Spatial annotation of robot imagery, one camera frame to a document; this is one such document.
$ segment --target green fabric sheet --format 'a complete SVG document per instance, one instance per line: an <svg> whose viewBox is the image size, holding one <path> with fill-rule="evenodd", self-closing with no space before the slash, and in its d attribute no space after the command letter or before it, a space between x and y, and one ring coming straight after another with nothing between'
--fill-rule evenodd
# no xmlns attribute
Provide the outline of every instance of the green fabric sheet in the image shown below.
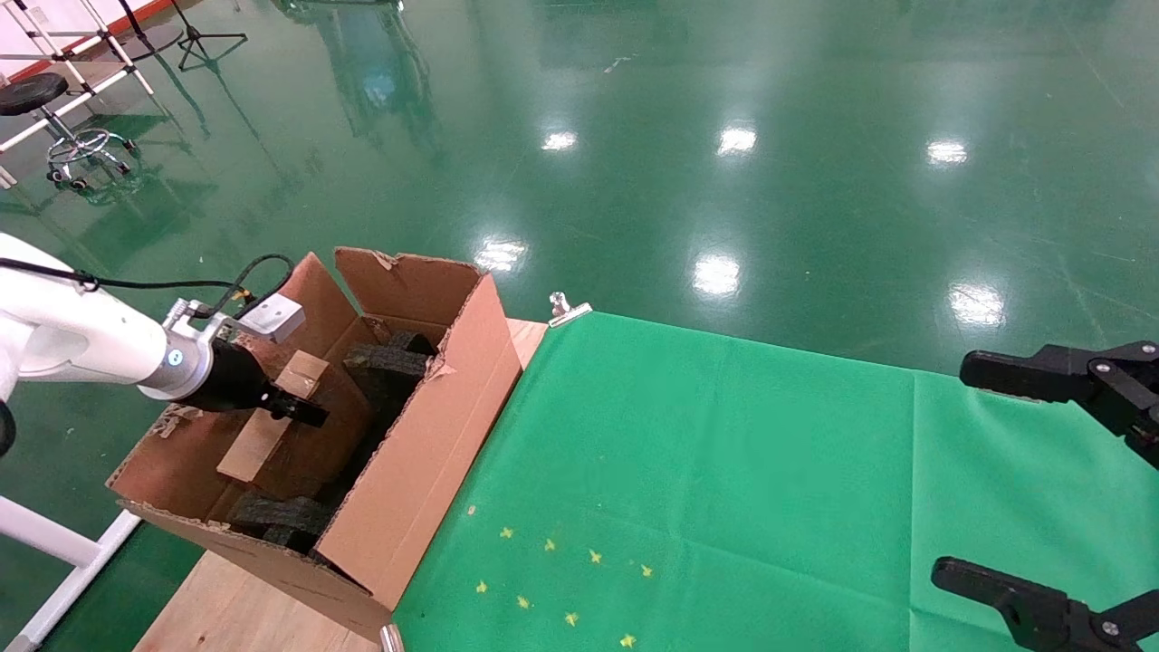
<svg viewBox="0 0 1159 652"><path fill-rule="evenodd" d="M1159 587L1157 508L1073 405L595 313L547 335L395 620L408 652L1014 651L934 559L1105 609Z"/></svg>

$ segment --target open cardboard box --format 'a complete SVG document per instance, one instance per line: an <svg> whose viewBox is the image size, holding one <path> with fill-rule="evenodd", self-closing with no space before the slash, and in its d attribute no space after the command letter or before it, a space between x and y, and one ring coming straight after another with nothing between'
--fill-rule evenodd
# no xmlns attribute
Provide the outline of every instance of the open cardboard box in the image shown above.
<svg viewBox="0 0 1159 652"><path fill-rule="evenodd" d="M162 416L108 482L121 505L211 550L356 633L377 640L498 417L520 366L495 280L449 259L338 248L335 263L362 313L314 254L282 293L306 322L285 343L247 342L276 379L296 351L341 367L356 344L396 330L438 343L402 416L314 548L334 569L231 532L246 491L217 467L249 417Z"/></svg>

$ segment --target green floor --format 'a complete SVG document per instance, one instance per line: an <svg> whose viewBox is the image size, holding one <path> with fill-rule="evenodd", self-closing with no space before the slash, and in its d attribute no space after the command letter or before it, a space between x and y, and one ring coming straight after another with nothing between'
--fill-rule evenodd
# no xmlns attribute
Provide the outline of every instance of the green floor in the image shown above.
<svg viewBox="0 0 1159 652"><path fill-rule="evenodd" d="M954 373L1154 338L1159 6L1150 0L209 0L245 30L97 111L136 178L85 199L6 153L0 228L92 271L232 277L360 244L474 259L513 316L597 308ZM220 51L227 42L209 42ZM166 53L175 67L177 51ZM23 123L0 118L0 133ZM162 315L167 292L121 292ZM22 386L0 495L89 536L159 408ZM50 640L130 650L198 551L143 529ZM0 642L63 564L0 541Z"/></svg>

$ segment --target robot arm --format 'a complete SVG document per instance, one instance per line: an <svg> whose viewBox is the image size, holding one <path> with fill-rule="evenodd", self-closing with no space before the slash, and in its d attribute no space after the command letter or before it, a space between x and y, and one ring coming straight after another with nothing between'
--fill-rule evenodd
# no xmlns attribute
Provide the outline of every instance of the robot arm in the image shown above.
<svg viewBox="0 0 1159 652"><path fill-rule="evenodd" d="M72 271L51 255L0 233L0 258ZM213 314L203 330L190 320L207 306L178 299L163 323L103 288L0 265L0 455L14 428L6 402L17 381L137 386L145 396L210 412L262 408L321 426L327 412L276 387L236 331L280 342L305 315L274 294L240 318Z"/></svg>

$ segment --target wooden table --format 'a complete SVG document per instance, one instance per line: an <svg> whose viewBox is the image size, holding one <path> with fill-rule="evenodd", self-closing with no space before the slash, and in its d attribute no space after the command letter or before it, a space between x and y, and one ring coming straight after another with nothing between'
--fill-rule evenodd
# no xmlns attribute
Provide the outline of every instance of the wooden table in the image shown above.
<svg viewBox="0 0 1159 652"><path fill-rule="evenodd" d="M519 362L547 324L508 318ZM145 632L134 652L378 652L366 640L206 552Z"/></svg>

